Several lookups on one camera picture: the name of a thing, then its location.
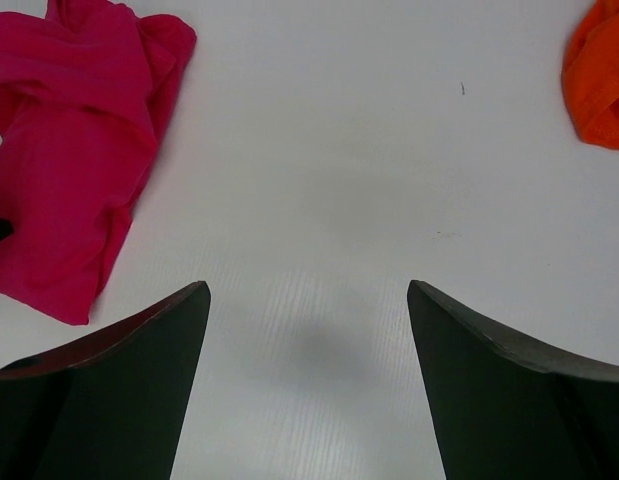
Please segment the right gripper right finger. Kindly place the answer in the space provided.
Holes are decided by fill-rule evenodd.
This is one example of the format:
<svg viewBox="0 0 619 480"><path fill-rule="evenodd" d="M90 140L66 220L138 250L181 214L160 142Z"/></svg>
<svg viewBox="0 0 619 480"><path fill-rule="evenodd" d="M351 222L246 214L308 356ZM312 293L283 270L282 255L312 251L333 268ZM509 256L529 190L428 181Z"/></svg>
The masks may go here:
<svg viewBox="0 0 619 480"><path fill-rule="evenodd" d="M448 479L619 479L619 366L411 281L411 328Z"/></svg>

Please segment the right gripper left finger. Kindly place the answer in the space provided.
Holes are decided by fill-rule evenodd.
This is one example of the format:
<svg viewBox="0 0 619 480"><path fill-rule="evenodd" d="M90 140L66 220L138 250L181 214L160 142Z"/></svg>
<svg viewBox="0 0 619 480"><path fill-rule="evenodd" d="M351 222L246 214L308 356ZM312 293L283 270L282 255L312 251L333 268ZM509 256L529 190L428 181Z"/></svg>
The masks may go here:
<svg viewBox="0 0 619 480"><path fill-rule="evenodd" d="M0 479L167 479L211 304L194 282L0 369Z"/></svg>

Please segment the magenta t shirt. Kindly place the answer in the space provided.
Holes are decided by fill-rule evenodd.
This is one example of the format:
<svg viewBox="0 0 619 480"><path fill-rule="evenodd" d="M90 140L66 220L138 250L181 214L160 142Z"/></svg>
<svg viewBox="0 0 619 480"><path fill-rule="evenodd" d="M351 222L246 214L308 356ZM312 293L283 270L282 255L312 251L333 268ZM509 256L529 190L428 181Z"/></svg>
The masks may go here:
<svg viewBox="0 0 619 480"><path fill-rule="evenodd" d="M85 325L130 229L197 36L110 1L0 12L0 293Z"/></svg>

